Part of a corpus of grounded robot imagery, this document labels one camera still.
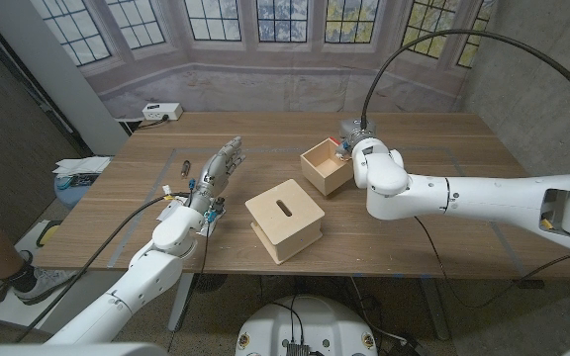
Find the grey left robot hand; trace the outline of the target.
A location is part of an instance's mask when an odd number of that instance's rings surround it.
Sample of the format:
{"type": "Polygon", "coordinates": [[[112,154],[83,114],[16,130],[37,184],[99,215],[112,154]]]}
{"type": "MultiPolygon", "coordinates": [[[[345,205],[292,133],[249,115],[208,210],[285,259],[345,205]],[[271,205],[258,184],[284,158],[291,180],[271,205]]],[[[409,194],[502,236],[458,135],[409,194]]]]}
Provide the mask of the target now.
{"type": "Polygon", "coordinates": [[[190,199],[189,208],[204,214],[211,200],[219,197],[228,185],[230,176],[245,160],[241,153],[241,137],[227,142],[205,164],[190,199]]]}

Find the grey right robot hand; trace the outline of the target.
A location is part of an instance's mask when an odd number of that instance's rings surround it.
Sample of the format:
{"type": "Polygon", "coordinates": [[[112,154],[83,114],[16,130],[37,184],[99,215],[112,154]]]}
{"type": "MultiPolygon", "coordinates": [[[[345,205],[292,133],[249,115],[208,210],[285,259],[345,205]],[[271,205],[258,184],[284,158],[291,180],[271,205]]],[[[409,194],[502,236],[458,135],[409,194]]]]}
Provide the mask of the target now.
{"type": "Polygon", "coordinates": [[[342,120],[339,126],[339,139],[335,155],[341,160],[347,160],[354,147],[362,140],[375,138],[376,124],[372,121],[361,119],[342,120]]]}

